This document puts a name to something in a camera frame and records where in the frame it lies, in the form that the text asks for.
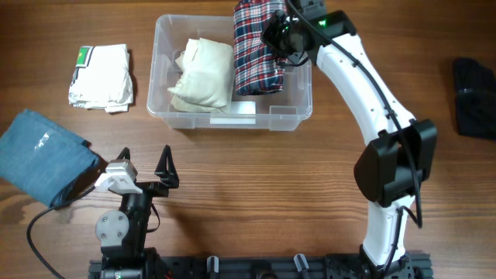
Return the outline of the cream cloth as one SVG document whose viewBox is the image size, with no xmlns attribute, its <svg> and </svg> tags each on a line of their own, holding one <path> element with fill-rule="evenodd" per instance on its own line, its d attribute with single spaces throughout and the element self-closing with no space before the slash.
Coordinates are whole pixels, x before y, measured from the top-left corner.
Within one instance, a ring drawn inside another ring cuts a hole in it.
<svg viewBox="0 0 496 279">
<path fill-rule="evenodd" d="M 233 48 L 205 38 L 190 39 L 176 59 L 182 74 L 168 88 L 180 112 L 230 112 L 235 79 Z"/>
</svg>

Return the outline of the red navy plaid shirt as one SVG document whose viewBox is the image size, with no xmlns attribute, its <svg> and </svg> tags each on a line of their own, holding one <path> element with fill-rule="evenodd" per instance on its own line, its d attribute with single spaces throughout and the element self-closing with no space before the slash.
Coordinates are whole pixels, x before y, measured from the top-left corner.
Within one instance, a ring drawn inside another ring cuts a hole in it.
<svg viewBox="0 0 496 279">
<path fill-rule="evenodd" d="M 262 41 L 262 33 L 277 10 L 286 10 L 283 1 L 241 0 L 233 9 L 237 95 L 269 95 L 283 89 L 285 70 Z"/>
</svg>

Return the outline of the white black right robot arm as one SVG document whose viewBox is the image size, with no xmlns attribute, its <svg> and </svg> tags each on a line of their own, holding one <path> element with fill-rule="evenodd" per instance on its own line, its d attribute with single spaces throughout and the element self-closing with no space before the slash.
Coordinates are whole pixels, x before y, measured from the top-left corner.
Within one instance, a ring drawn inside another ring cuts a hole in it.
<svg viewBox="0 0 496 279">
<path fill-rule="evenodd" d="M 363 136 L 365 149 L 353 169 L 368 201 L 357 275 L 386 278 L 410 271 L 420 277 L 408 263 L 403 241 L 408 220 L 423 227 L 421 186 L 430 175 L 436 126 L 429 119 L 418 121 L 391 93 L 344 11 L 320 7 L 309 15 L 309 3 L 285 6 L 271 16 L 262 41 L 276 57 L 305 55 L 335 85 Z"/>
</svg>

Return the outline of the white shirt green tag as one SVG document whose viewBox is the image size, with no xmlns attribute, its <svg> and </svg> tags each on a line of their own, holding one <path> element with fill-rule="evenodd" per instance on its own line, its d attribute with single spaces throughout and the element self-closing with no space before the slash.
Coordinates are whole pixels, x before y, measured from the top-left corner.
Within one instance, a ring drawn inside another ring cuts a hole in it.
<svg viewBox="0 0 496 279">
<path fill-rule="evenodd" d="M 127 45 L 81 46 L 68 92 L 76 108 L 127 112 L 134 102 Z"/>
</svg>

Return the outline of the blue denim jeans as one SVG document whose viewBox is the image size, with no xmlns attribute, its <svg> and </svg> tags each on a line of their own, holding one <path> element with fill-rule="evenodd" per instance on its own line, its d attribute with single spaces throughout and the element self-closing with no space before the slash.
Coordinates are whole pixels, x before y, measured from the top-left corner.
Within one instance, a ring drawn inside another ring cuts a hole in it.
<svg viewBox="0 0 496 279">
<path fill-rule="evenodd" d="M 28 109 L 1 136 L 1 177 L 47 207 L 64 203 L 98 165 L 86 139 Z"/>
</svg>

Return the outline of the black garment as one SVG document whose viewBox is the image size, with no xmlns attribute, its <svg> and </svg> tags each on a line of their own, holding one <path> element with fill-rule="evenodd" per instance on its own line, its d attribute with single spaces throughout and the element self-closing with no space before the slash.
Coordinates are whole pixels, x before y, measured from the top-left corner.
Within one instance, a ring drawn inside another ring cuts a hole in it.
<svg viewBox="0 0 496 279">
<path fill-rule="evenodd" d="M 472 58 L 453 62 L 456 124 L 461 136 L 495 140 L 495 73 Z"/>
</svg>

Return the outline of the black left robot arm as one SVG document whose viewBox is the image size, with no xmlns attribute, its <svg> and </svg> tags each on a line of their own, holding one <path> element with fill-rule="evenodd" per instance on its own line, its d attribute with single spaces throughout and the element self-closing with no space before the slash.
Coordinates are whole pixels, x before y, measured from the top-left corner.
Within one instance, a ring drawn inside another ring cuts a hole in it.
<svg viewBox="0 0 496 279">
<path fill-rule="evenodd" d="M 155 197 L 166 198 L 169 190 L 179 187 L 171 148 L 162 151 L 154 174 L 158 181 L 138 182 L 137 170 L 130 160 L 129 148 L 111 160 L 98 180 L 97 191 L 120 195 L 117 210 L 101 215 L 95 225 L 100 241 L 102 259 L 90 262 L 90 278 L 172 278 L 170 268 L 154 248 L 146 248 L 146 235 L 155 229 L 148 227 L 150 215 L 157 213 Z"/>
</svg>

